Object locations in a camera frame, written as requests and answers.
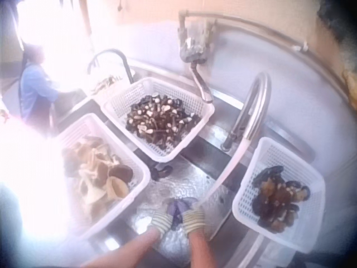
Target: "woman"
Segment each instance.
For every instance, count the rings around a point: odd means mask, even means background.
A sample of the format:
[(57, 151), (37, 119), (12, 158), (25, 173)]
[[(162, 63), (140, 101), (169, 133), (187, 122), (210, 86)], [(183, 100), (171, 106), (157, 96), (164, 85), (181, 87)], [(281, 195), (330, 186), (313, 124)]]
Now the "woman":
[(41, 46), (25, 46), (19, 100), (23, 121), (46, 135), (50, 129), (51, 104), (57, 100), (59, 92), (41, 66), (44, 59)]

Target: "striped glove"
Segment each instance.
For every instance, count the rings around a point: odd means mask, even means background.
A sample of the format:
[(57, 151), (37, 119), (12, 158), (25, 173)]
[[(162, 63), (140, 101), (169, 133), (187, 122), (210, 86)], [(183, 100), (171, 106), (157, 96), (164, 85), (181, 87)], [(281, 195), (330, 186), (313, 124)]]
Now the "striped glove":
[(176, 203), (175, 201), (166, 201), (169, 202), (166, 212), (161, 210), (155, 211), (152, 216), (151, 223), (149, 226), (157, 228), (161, 233), (161, 238), (163, 235), (170, 230), (173, 220), (173, 215), (176, 211)]
[(182, 215), (185, 233), (205, 227), (205, 212), (199, 208), (193, 208), (193, 204), (197, 202), (196, 198), (182, 198), (176, 202), (177, 209)]
[(182, 214), (186, 235), (205, 227), (205, 212), (202, 208), (189, 209)]
[(152, 220), (149, 226), (157, 228), (161, 233), (161, 238), (163, 235), (170, 230), (173, 217), (164, 212), (156, 211), (152, 216)]

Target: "dark mushroom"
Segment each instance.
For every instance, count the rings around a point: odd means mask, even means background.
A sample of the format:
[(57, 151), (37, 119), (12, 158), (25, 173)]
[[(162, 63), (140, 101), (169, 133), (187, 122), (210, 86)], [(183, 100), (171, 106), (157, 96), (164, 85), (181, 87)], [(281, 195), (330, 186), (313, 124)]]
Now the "dark mushroom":
[(273, 195), (276, 191), (276, 184), (275, 182), (271, 179), (268, 178), (267, 181), (263, 181), (260, 187), (260, 192), (265, 196), (265, 197), (270, 197)]
[(301, 201), (306, 201), (310, 198), (311, 191), (309, 187), (303, 186), (300, 190), (296, 191), (293, 201), (294, 202), (301, 202)]
[(286, 224), (278, 219), (275, 219), (272, 225), (269, 227), (269, 230), (273, 233), (282, 233), (284, 232)]
[(295, 189), (301, 188), (301, 183), (296, 180), (290, 180), (290, 181), (286, 182), (285, 185), (286, 185), (286, 187), (289, 187), (289, 188), (295, 188)]
[(279, 207), (280, 205), (290, 204), (292, 195), (285, 187), (281, 187), (271, 196), (270, 200), (275, 207)]
[(289, 210), (286, 213), (285, 219), (284, 219), (284, 223), (286, 224), (286, 226), (293, 226), (294, 225), (294, 221), (295, 219), (297, 219), (297, 212), (293, 211), (293, 210)]
[(263, 228), (269, 228), (272, 225), (272, 221), (269, 221), (268, 219), (264, 218), (259, 218), (258, 219), (258, 225), (263, 227)]
[(298, 212), (300, 210), (299, 206), (296, 204), (289, 204), (288, 210)]
[(269, 168), (263, 169), (252, 182), (252, 186), (259, 188), (262, 185), (262, 182), (267, 181), (269, 178)]
[(283, 166), (272, 166), (272, 167), (269, 168), (269, 174), (271, 176), (275, 176), (277, 174), (280, 174), (283, 171), (284, 171), (284, 167)]
[(269, 203), (267, 197), (259, 194), (252, 201), (252, 210), (254, 214), (260, 217), (270, 218), (273, 214), (274, 207), (271, 205), (271, 203)]
[(279, 206), (275, 210), (276, 218), (279, 219), (280, 221), (284, 221), (287, 212), (288, 212), (288, 206), (287, 205)]
[(285, 186), (285, 181), (281, 177), (281, 174), (276, 174), (274, 176), (271, 176), (271, 178), (275, 181), (275, 183), (277, 184), (277, 187), (280, 188), (281, 186)]

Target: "stainless steel sink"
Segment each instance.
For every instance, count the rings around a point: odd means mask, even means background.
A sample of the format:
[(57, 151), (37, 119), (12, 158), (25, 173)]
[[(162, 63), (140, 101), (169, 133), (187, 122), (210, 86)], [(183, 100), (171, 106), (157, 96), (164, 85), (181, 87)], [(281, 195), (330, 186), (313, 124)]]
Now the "stainless steel sink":
[[(169, 73), (162, 69), (144, 65), (138, 62), (129, 62), (138, 77), (154, 76), (156, 78), (174, 83), (198, 95), (195, 84), (185, 77)], [(211, 89), (214, 95), (215, 114), (192, 143), (188, 145), (175, 159), (167, 163), (174, 167), (168, 178), (160, 181), (151, 181), (147, 189), (134, 203), (105, 231), (91, 239), (93, 246), (99, 252), (108, 251), (105, 240), (114, 239), (123, 245), (138, 233), (143, 232), (151, 220), (152, 211), (161, 205), (161, 201), (172, 197), (195, 196), (200, 198), (216, 180), (229, 162), (238, 144), (234, 143), (229, 152), (223, 152), (220, 145), (227, 137), (228, 131), (234, 124), (242, 102)], [(86, 113), (95, 113), (107, 126), (124, 141), (148, 166), (158, 164), (149, 159), (142, 151), (119, 131), (114, 124), (108, 121), (100, 111), (100, 107), (91, 99), (86, 99), (74, 107), (60, 120), (59, 130), (64, 130)], [(260, 136), (270, 136), (289, 147), (306, 161), (312, 161), (313, 151), (301, 140), (281, 128), (278, 124), (268, 119)], [(209, 200), (205, 207), (206, 216), (209, 218), (208, 236), (210, 247), (218, 262), (218, 267), (250, 267), (255, 264), (268, 243), (258, 233), (239, 223), (231, 213), (231, 204), (235, 193), (240, 187), (240, 182), (247, 170), (254, 148), (259, 137), (255, 138), (251, 147), (227, 178), (224, 185)], [(171, 231), (167, 238), (156, 245), (155, 250), (149, 252), (139, 267), (184, 267), (189, 263), (188, 242), (183, 232), (178, 229)]]

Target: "wall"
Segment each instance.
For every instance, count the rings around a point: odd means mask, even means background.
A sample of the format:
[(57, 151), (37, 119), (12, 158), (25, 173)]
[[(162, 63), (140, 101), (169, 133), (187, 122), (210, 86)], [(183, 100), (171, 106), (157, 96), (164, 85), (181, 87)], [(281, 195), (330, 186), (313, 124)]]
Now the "wall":
[(177, 21), (178, 11), (221, 12), (251, 19), (281, 31), (297, 40), (307, 40), (335, 71), (343, 64), (333, 35), (317, 18), (318, 0), (91, 0), (88, 9), (93, 31), (134, 23)]

